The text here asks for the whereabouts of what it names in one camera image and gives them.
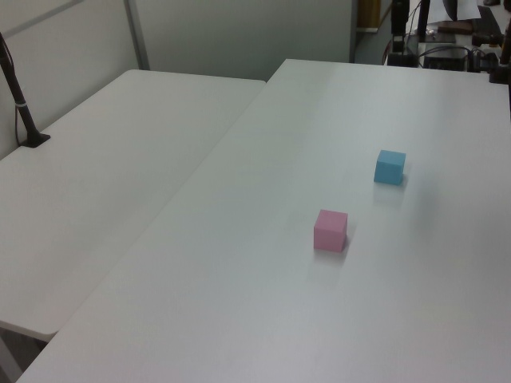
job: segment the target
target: table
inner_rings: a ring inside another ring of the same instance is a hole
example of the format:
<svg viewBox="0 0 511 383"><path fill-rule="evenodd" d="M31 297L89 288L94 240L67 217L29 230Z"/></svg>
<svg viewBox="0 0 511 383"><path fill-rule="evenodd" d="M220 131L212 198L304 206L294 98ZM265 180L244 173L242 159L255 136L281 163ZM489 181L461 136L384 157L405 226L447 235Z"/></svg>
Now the table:
<svg viewBox="0 0 511 383"><path fill-rule="evenodd" d="M49 341L263 85L128 71L0 161L0 327Z"/></svg>
<svg viewBox="0 0 511 383"><path fill-rule="evenodd" d="M505 381L510 130L483 77L286 61L20 383Z"/></svg>

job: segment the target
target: black pole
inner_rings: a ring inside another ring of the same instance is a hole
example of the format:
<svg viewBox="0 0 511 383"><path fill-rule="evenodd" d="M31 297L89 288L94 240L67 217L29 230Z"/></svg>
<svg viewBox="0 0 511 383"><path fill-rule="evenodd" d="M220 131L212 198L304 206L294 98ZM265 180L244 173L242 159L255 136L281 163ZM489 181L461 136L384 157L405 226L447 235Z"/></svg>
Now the black pole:
<svg viewBox="0 0 511 383"><path fill-rule="evenodd" d="M11 62L10 55L7 51L7 44L3 39L2 33L0 33L0 65L2 66L3 74L6 76L7 84L13 95L14 102L18 107L19 114L22 117L23 124L25 125L26 141L22 142L21 146L36 148L43 142L49 140L50 136L40 133L35 127L29 107L26 105L25 97L23 96L22 89L16 78L14 66Z"/></svg>
<svg viewBox="0 0 511 383"><path fill-rule="evenodd" d="M428 25L428 16L430 14L430 0L421 1L421 9L418 14L417 35L418 41L424 42L426 40L426 27Z"/></svg>

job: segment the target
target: cable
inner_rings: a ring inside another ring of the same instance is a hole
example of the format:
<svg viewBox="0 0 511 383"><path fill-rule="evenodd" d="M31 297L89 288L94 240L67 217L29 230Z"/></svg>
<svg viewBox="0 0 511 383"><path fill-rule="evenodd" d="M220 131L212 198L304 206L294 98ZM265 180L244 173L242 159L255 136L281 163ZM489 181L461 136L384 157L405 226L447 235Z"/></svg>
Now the cable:
<svg viewBox="0 0 511 383"><path fill-rule="evenodd" d="M408 45L408 41L410 40L410 35L412 34L412 29L414 28L414 19L415 14L417 13L418 7L421 6L422 1L418 2L413 12L410 12L410 16L412 17L412 22L410 23L410 31L408 32L408 38L406 39L406 45Z"/></svg>
<svg viewBox="0 0 511 383"><path fill-rule="evenodd" d="M385 60L387 56L389 55L390 46L392 45L392 40L389 40L389 43L386 45L385 51L383 51L382 56L382 65L385 65Z"/></svg>
<svg viewBox="0 0 511 383"><path fill-rule="evenodd" d="M424 52L423 54L420 54L418 58L427 56L428 54L436 53L436 52L443 52L444 50L450 50L450 49L464 49L468 52L469 56L472 54L472 51L464 46L460 45L451 45L451 46L437 46L436 48L432 48Z"/></svg>
<svg viewBox="0 0 511 383"><path fill-rule="evenodd" d="M14 133L16 134L16 144L20 147L19 137L18 137L18 106L14 106Z"/></svg>
<svg viewBox="0 0 511 383"><path fill-rule="evenodd" d="M2 45L6 48L7 56L9 56L9 61L10 61L11 66L13 67L13 71L14 71L14 60L13 60L13 57L10 55L9 47L7 46L5 41L2 42Z"/></svg>
<svg viewBox="0 0 511 383"><path fill-rule="evenodd" d="M7 46L5 41L2 41L2 45L6 49L7 56L9 56L10 65L13 67L13 72L15 72L14 69L14 60L12 55L10 54L9 47ZM18 106L14 105L14 135L16 136L16 144L18 144L18 147L20 147L19 143L19 137L18 137Z"/></svg>

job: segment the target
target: lamp base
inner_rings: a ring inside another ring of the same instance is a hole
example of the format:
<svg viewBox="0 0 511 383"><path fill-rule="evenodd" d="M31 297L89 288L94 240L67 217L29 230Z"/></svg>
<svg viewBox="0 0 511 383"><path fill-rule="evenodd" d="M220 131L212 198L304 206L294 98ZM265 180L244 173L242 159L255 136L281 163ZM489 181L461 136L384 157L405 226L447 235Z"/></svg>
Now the lamp base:
<svg viewBox="0 0 511 383"><path fill-rule="evenodd" d="M28 140L26 140L26 141L21 142L20 146L26 146L27 148L36 148L40 144L42 144L50 139L50 136L47 134L39 133L39 136L40 137L38 137L37 140L32 140L30 142Z"/></svg>

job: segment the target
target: floor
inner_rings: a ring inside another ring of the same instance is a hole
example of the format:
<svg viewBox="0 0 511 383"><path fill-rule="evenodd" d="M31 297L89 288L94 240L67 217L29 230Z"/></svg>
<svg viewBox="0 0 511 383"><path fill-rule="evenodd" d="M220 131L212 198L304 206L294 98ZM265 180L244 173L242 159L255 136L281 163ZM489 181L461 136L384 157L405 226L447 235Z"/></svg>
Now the floor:
<svg viewBox="0 0 511 383"><path fill-rule="evenodd" d="M357 34L355 63L381 65L382 55L390 40L390 15L387 15L376 34ZM44 344L33 338L0 329L0 341L7 346L19 368L25 371L44 348ZM4 372L0 361L0 383L14 383Z"/></svg>
<svg viewBox="0 0 511 383"><path fill-rule="evenodd" d="M2 343L0 344L0 347L2 347L0 351L6 351L3 348L5 346L16 364L10 363L8 359L11 359L11 357L6 357L3 352L0 352L0 356L2 356L2 360L0 360L0 383L14 383L15 380L11 380L10 377L17 376L19 372L28 369L46 345L44 342L3 329L0 329L0 342Z"/></svg>

